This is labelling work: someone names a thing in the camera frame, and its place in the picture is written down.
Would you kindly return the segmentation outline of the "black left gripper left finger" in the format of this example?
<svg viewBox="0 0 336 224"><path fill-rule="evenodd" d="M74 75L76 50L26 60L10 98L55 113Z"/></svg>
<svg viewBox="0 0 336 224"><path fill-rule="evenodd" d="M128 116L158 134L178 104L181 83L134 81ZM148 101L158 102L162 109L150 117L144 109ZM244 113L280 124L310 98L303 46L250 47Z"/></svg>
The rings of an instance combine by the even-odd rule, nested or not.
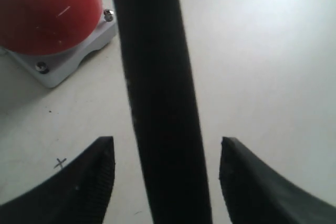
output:
<svg viewBox="0 0 336 224"><path fill-rule="evenodd" d="M114 178L113 137L99 137L57 174L2 204L1 223L103 223Z"/></svg>

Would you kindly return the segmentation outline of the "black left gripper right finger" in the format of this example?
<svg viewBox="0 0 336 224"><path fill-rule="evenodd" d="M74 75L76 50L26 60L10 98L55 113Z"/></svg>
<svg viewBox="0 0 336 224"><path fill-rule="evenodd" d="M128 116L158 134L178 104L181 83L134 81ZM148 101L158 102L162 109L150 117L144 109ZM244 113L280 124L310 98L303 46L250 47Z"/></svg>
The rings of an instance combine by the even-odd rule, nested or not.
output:
<svg viewBox="0 0 336 224"><path fill-rule="evenodd" d="M296 186L234 137L222 139L219 180L232 223L335 223L335 207Z"/></svg>

